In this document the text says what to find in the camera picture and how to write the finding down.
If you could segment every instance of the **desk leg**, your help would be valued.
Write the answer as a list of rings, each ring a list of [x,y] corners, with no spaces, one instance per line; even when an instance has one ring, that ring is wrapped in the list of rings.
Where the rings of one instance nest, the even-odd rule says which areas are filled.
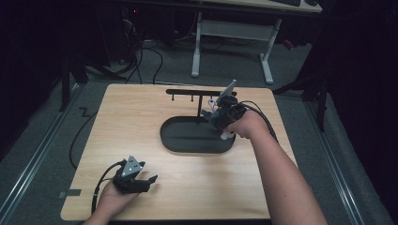
[[[201,32],[202,32],[202,13],[198,12],[198,22],[196,24],[196,46],[195,46],[195,52],[193,53],[192,73],[191,73],[193,77],[199,76]]]
[[[279,27],[281,26],[282,20],[279,19],[276,21],[275,26],[272,29],[272,34],[269,39],[266,52],[260,54],[261,65],[263,66],[264,76],[266,78],[266,83],[273,84],[272,74],[269,69],[268,58],[272,50],[272,46],[275,42],[275,38],[278,35]]]
[[[69,82],[69,60],[68,56],[65,55],[62,60],[62,106],[60,112],[64,112],[69,104],[70,98],[70,82]]]

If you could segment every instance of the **wooden tabletop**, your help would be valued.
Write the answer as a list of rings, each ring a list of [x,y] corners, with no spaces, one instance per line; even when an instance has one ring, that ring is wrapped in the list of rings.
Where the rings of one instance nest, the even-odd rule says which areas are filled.
[[[269,218],[260,174],[250,142],[237,137],[222,154],[169,151],[161,143],[161,125],[173,116],[197,114],[198,97],[166,94],[166,89],[222,91],[224,87],[111,84],[99,108],[61,212],[64,220],[90,216],[93,191],[114,163],[133,155],[146,165],[137,179],[158,175],[117,220]],[[282,148],[295,161],[274,96],[267,88],[236,87],[237,99],[259,105]],[[203,108],[210,110],[204,97]],[[107,177],[113,177],[118,168]]]
[[[287,4],[277,3],[269,0],[202,0],[203,2],[219,3],[219,4],[231,4],[240,5],[247,7],[258,7],[258,8],[274,8],[280,10],[300,11],[300,12],[322,12],[322,8],[318,5],[310,6],[304,0],[301,0],[299,7],[289,6]]]

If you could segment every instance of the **wire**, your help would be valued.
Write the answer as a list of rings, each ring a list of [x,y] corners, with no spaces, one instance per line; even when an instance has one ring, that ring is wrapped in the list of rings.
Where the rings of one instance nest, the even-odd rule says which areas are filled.
[[[215,48],[206,48],[203,44],[201,44],[200,46],[201,46],[201,48],[202,49],[204,49],[204,50],[209,50],[209,51],[214,51],[214,50],[218,50],[218,49],[220,49],[223,45],[224,45],[224,40],[225,40],[225,38],[223,38],[223,37],[218,37],[218,38],[207,38],[207,40],[215,40],[215,41],[213,41],[213,43],[216,43],[217,41],[219,41],[219,39],[221,39],[220,40],[220,44],[219,44],[219,46],[217,46],[217,47],[215,47]]]
[[[191,41],[189,44],[181,44],[181,42],[185,42],[185,41],[188,40],[189,38],[194,38],[194,37],[195,37],[195,36],[191,36],[191,37],[187,37],[187,38],[185,38],[185,39],[181,39],[181,40],[179,40],[178,42],[175,42],[175,44],[178,45],[178,46],[182,46],[182,47],[190,47],[190,46],[192,46],[192,45],[195,44],[195,40],[194,40],[194,41]]]
[[[272,124],[269,122],[268,118],[263,114],[263,112],[260,110],[260,108],[258,107],[257,104],[255,104],[252,101],[242,101],[242,102],[251,102],[251,103],[253,103],[258,108],[258,109],[255,109],[253,106],[246,105],[246,104],[244,104],[242,102],[235,102],[235,101],[228,101],[228,100],[225,100],[224,102],[230,103],[232,105],[239,105],[239,106],[242,106],[242,107],[246,107],[246,108],[256,112],[257,114],[259,114],[263,118],[263,120],[266,122],[266,124],[268,126],[269,133],[271,134],[271,136],[275,139],[276,142],[278,141],[278,138],[276,136],[275,130],[272,127]]]
[[[257,109],[258,109],[258,111],[260,111],[260,113],[263,113],[263,112],[261,111],[260,107],[259,107],[257,104],[255,104],[253,101],[250,101],[250,100],[240,101],[240,103],[245,103],[245,102],[250,102],[250,103],[253,104],[255,107],[257,107]]]
[[[88,122],[94,118],[94,116],[97,114],[98,112],[94,112],[92,115],[90,115],[90,117],[84,122],[84,124],[82,124],[82,126],[80,127],[79,131],[76,133],[72,144],[70,145],[70,149],[69,149],[69,162],[72,165],[72,167],[77,170],[77,166],[73,163],[73,159],[72,159],[72,149],[73,149],[73,145],[76,143],[77,138],[79,137],[80,133],[82,132],[83,128],[88,124]]]
[[[184,39],[187,39],[187,38],[192,38],[192,37],[194,37],[194,36],[190,36],[190,34],[192,33],[193,27],[195,26],[195,22],[196,22],[197,16],[198,16],[198,13],[196,12],[196,13],[195,13],[195,17],[193,18],[193,22],[192,22],[191,29],[190,29],[190,31],[187,33],[187,35],[186,35],[185,37],[180,38],[180,39],[176,39],[175,42],[180,41],[180,40],[184,40]]]
[[[135,66],[135,69],[131,72],[129,77],[125,80],[125,83],[129,82],[129,80],[131,79],[132,74],[134,74],[134,72],[138,69],[138,67],[141,65],[142,62],[143,62],[143,43],[141,44],[141,47],[140,47],[140,61]],[[140,73],[138,73],[138,78],[140,79],[140,84],[143,84],[143,80],[141,78],[141,74]]]
[[[110,167],[105,171],[105,173],[102,175],[102,177],[100,178],[100,180],[99,180],[99,182],[97,183],[97,186],[96,186],[96,188],[95,188],[95,190],[94,190],[93,201],[92,201],[92,203],[91,203],[91,214],[93,214],[94,211],[96,211],[96,208],[97,208],[97,198],[98,198],[98,195],[99,195],[99,192],[100,192],[100,184],[101,184],[103,181],[105,181],[105,180],[110,180],[110,179],[103,179],[103,178],[106,176],[106,174],[107,174],[111,169],[113,169],[113,168],[116,167],[116,166],[122,166],[122,165],[125,164],[125,163],[126,163],[126,160],[118,161],[118,162],[115,163],[114,165],[110,166]]]
[[[161,66],[163,65],[163,57],[161,56],[161,54],[158,51],[155,51],[152,49],[144,49],[144,50],[152,51],[152,52],[156,53],[161,58],[161,64],[159,65],[158,69],[156,70],[156,72],[152,78],[152,84],[155,84],[156,76],[158,75],[158,72],[159,72],[159,70],[161,70]]]
[[[245,43],[239,43],[238,41],[236,41],[235,38],[227,38],[225,40],[225,43],[232,44],[232,45],[238,45],[238,46],[247,46],[247,45],[255,44],[255,43],[259,42],[260,40],[250,39],[250,40],[245,40],[245,41],[246,41]]]
[[[131,55],[131,52],[134,51],[134,44],[133,44],[134,37],[132,37],[132,36],[134,34],[136,34],[136,29],[135,29],[136,26],[135,26],[135,24],[138,23],[138,17],[135,18],[134,21],[132,22],[131,21],[131,15],[127,15],[127,17],[124,17],[124,18],[123,18],[123,15],[122,15],[122,21],[121,22],[123,23],[123,28],[124,28],[124,33],[123,34],[124,34],[124,36],[126,38],[126,41],[127,41],[127,56],[126,56],[127,59],[126,59],[126,61],[130,60],[130,62],[129,62],[129,64],[126,67],[121,68],[120,70],[113,72],[115,75],[120,75],[120,74],[123,74],[125,72],[128,72],[128,71],[132,70],[134,68],[134,66],[136,66],[136,63],[137,63],[136,60],[134,60],[135,59],[134,55],[132,54],[133,55],[132,57],[130,57],[130,55]],[[99,72],[99,71],[97,71],[94,68],[85,67],[84,69],[85,69],[85,71],[87,73],[89,73],[89,74],[91,74],[93,76],[105,76],[104,73]]]
[[[151,47],[145,47],[145,49],[155,49],[156,47],[159,46],[159,41],[157,39],[147,39],[147,40],[144,40],[144,43],[152,42],[152,41],[156,41],[155,45],[151,46]]]

